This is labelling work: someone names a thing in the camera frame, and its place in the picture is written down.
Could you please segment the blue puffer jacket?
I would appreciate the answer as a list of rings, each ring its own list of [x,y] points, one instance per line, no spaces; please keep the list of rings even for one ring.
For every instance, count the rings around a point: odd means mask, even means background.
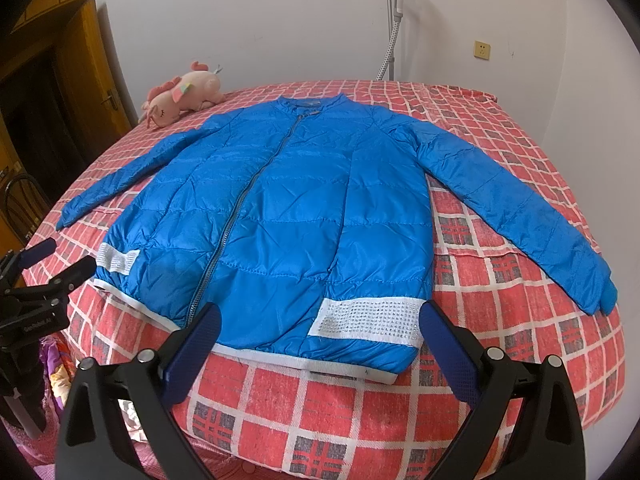
[[[580,310],[613,309],[610,268],[535,190],[430,122],[342,95],[166,136],[70,200],[58,227],[137,188],[99,246],[98,286],[173,329],[216,304],[226,356],[390,384],[419,353],[433,291],[431,180]]]

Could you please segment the black chair by door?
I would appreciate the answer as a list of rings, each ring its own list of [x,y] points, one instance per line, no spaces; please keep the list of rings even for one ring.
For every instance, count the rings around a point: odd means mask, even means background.
[[[16,174],[4,187],[2,214],[23,245],[32,239],[51,208],[41,186],[29,174]]]

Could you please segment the red plaid bed sheet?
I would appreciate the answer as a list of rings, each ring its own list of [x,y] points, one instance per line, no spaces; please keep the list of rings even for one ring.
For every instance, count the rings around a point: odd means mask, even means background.
[[[480,148],[542,196],[600,255],[574,195],[548,157],[484,92],[426,84],[317,81],[273,84],[230,93],[224,102],[163,128],[137,126],[73,183],[37,231],[56,251],[25,274],[43,284],[83,256],[96,258],[104,235],[137,196],[130,188],[66,229],[63,207],[102,178],[177,132],[281,98],[347,96],[430,122]],[[428,184],[433,214],[431,297],[451,322],[513,359],[538,362],[555,354],[570,375],[579,416],[591,424],[624,388],[624,338],[616,303],[586,313],[538,264],[499,235],[436,180]],[[77,359],[126,362],[158,348],[169,328],[96,284],[70,296],[65,337]],[[454,438],[468,410],[448,387],[423,339],[416,359],[390,384],[299,370],[218,352],[214,346],[186,400],[180,428],[204,454],[244,460],[307,479],[419,479]]]

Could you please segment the pink plush unicorn toy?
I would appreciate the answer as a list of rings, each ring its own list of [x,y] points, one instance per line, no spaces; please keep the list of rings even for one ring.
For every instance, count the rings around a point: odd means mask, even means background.
[[[148,129],[167,127],[183,115],[207,110],[224,102],[218,77],[222,67],[210,70],[207,64],[193,61],[190,70],[153,87],[142,104],[139,124]]]

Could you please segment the yellow wall socket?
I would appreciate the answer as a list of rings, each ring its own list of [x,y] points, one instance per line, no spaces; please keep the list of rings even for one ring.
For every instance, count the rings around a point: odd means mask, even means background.
[[[474,42],[473,55],[483,61],[490,60],[491,45],[486,42],[476,40]]]

